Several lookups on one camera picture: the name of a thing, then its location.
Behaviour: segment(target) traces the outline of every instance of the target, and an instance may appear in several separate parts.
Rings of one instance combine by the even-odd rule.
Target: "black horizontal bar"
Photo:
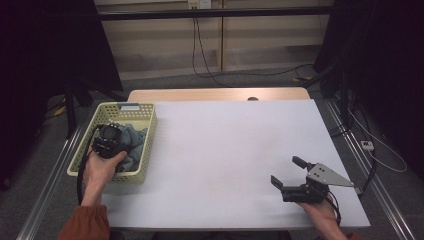
[[[292,7],[292,8],[259,8],[259,9],[198,9],[146,12],[100,12],[98,14],[54,13],[45,14],[52,18],[72,18],[74,20],[141,20],[141,19],[176,19],[176,18],[214,18],[214,17],[254,17],[254,16],[296,16],[326,15],[347,13],[361,10],[360,6],[352,7]]]

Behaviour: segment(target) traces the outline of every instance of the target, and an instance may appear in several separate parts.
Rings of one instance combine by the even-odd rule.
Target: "gray carpet floor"
[[[296,75],[313,76],[315,72],[310,66],[301,67],[297,71],[289,71],[285,74],[268,76],[258,76],[249,74],[268,74],[283,72],[287,69],[263,69],[238,72],[241,74],[228,74],[216,77],[216,81],[230,87],[295,87],[298,82],[292,80]],[[317,104],[328,129],[332,129],[338,124],[334,121],[327,107],[329,99],[323,99],[319,84],[308,89],[309,94]],[[123,81],[124,96],[128,96],[134,89],[164,89],[164,88],[216,88],[222,87],[211,78],[201,78],[196,75],[173,76],[163,78],[151,78],[143,80]],[[92,96],[96,103],[111,101],[100,93],[93,92]],[[52,105],[60,96],[52,98],[46,105]],[[89,108],[76,107],[77,119],[83,123],[90,118],[89,113],[95,105]],[[380,132],[378,124],[372,118],[368,119],[373,134],[380,139],[384,139],[384,133]],[[364,135],[357,124],[353,125],[352,131],[358,138]],[[25,159],[22,161],[19,171],[11,179],[11,189],[0,192],[0,239],[16,239],[22,225],[30,213],[39,193],[41,192],[55,161],[62,151],[67,134],[66,115],[46,119],[40,128],[36,141],[29,146]],[[333,138],[334,145],[345,165],[349,176],[353,182],[362,185],[365,176],[354,159],[349,146],[343,136]],[[379,159],[384,160],[397,168],[402,164],[397,157],[380,144],[376,144],[376,151]],[[416,239],[424,236],[424,184],[410,169],[405,173],[395,173],[387,168],[379,166],[377,176],[381,179],[387,191],[390,193],[396,205],[403,213],[405,219],[411,227],[411,231]],[[63,224],[71,215],[75,203],[75,178],[63,177],[58,179],[60,188],[53,194],[50,205],[45,216],[38,227],[35,239],[55,239]],[[399,239],[390,220],[377,200],[371,188],[367,190],[361,199],[366,214],[371,222],[371,227],[358,229],[363,239]],[[317,236],[314,230],[292,231],[293,239],[313,239]],[[145,232],[125,232],[126,239],[150,239],[152,234]]]

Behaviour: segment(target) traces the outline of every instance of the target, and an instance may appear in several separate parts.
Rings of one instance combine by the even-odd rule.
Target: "power adapter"
[[[374,145],[371,141],[361,141],[361,146],[364,150],[374,151]]]

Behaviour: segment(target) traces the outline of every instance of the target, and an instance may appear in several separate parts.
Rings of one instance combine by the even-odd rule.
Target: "electrical outlet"
[[[361,146],[364,150],[374,151],[374,145],[371,141],[361,141]]]
[[[200,0],[188,0],[188,9],[199,9]]]
[[[212,9],[212,0],[199,0],[199,9]]]

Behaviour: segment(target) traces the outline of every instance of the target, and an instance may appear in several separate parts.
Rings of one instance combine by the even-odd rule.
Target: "yellow plastic basket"
[[[119,124],[132,124],[134,129],[137,131],[147,128],[146,140],[137,171],[115,173],[115,176],[112,178],[112,181],[116,182],[144,182],[157,123],[155,106],[152,103],[110,102],[100,104],[97,107],[84,137],[78,146],[77,152],[68,167],[68,175],[78,175],[79,165],[93,129],[98,124],[108,124],[110,121]]]

